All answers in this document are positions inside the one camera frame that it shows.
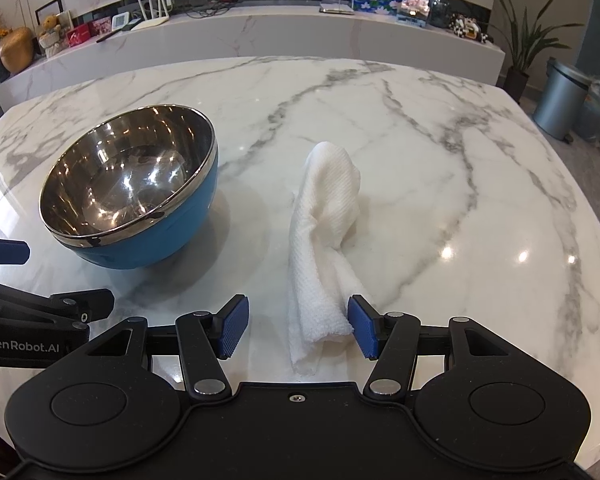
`white towel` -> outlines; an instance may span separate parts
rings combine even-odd
[[[317,144],[304,164],[289,229],[289,353],[296,372],[315,374],[324,341],[352,333],[347,302],[366,294],[340,245],[360,208],[360,172],[347,152]]]

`gold vase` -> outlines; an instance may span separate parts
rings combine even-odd
[[[11,75],[22,72],[33,61],[33,36],[20,27],[0,40],[0,59]]]

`silver bowl rim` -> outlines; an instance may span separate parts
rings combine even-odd
[[[66,155],[66,153],[70,149],[72,149],[72,147],[74,147],[78,142],[80,142],[85,136],[89,135],[93,130],[98,129],[99,127],[103,126],[104,124],[114,121],[117,118],[125,116],[129,113],[137,112],[140,110],[145,110],[147,108],[155,108],[155,107],[184,108],[185,110],[190,110],[191,112],[199,115],[202,119],[205,120],[206,124],[208,124],[209,130],[211,132],[211,147],[209,148],[209,151],[206,154],[205,160],[202,161],[202,164],[200,164],[199,168],[195,171],[195,173],[191,177],[189,177],[189,179],[180,187],[179,190],[177,190],[166,200],[164,200],[163,202],[158,204],[156,207],[147,211],[142,216],[139,216],[138,218],[134,218],[133,220],[131,220],[125,224],[122,224],[120,226],[114,227],[113,229],[109,229],[107,231],[102,231],[99,233],[88,234],[88,235],[68,235],[66,233],[61,233],[60,231],[57,231],[57,230],[53,229],[51,226],[49,226],[45,221],[44,215],[42,214],[42,195],[45,192],[45,188],[46,188],[46,185],[48,184],[49,178],[51,177],[51,175],[53,173],[55,173],[56,166],[60,163],[60,161]],[[38,211],[40,213],[40,218],[42,220],[42,223],[45,225],[45,227],[51,232],[51,234],[57,240],[59,240],[63,244],[66,244],[66,245],[69,245],[72,247],[80,247],[80,248],[100,247],[100,246],[104,246],[104,245],[113,244],[113,243],[119,242],[121,240],[125,240],[126,238],[131,238],[132,236],[134,236],[134,235],[144,231],[145,229],[148,229],[152,225],[158,223],[163,218],[166,218],[168,215],[170,215],[170,213],[174,212],[182,202],[184,202],[187,198],[189,198],[193,194],[193,192],[195,192],[195,190],[200,186],[200,184],[202,184],[203,180],[209,174],[209,171],[211,170],[211,167],[213,166],[213,163],[216,160],[217,154],[218,154],[218,143],[216,141],[216,131],[214,129],[214,126],[205,114],[203,114],[199,110],[196,110],[195,108],[191,108],[191,107],[184,106],[184,105],[177,105],[177,104],[155,104],[155,105],[149,105],[149,106],[141,106],[139,108],[134,108],[133,110],[127,110],[126,112],[122,112],[121,114],[118,114],[112,118],[109,118],[106,121],[102,121],[97,126],[90,128],[88,131],[86,131],[80,137],[75,139],[74,142],[72,142],[71,145],[69,145],[67,147],[67,149],[65,149],[64,152],[62,152],[62,155],[60,155],[58,157],[58,159],[55,161],[55,163],[51,167],[51,170],[49,170],[49,172],[45,178],[44,184],[42,185],[42,190],[40,191],[40,197],[38,199]],[[155,217],[156,213],[161,213],[161,212],[163,212],[164,214],[160,215],[156,218]]]

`brown plant pot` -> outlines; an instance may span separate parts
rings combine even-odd
[[[0,40],[0,59],[11,75],[22,72],[33,61],[32,33],[20,27]]]
[[[528,81],[529,76],[527,74],[519,72],[511,67],[507,72],[507,78],[504,80],[502,89],[509,94],[515,102],[520,103],[520,98],[525,91],[526,83]]]

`teddy bear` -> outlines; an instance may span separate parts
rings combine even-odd
[[[66,42],[61,37],[62,27],[55,15],[47,16],[42,22],[44,32],[38,38],[38,43],[45,49],[47,59],[66,49]]]

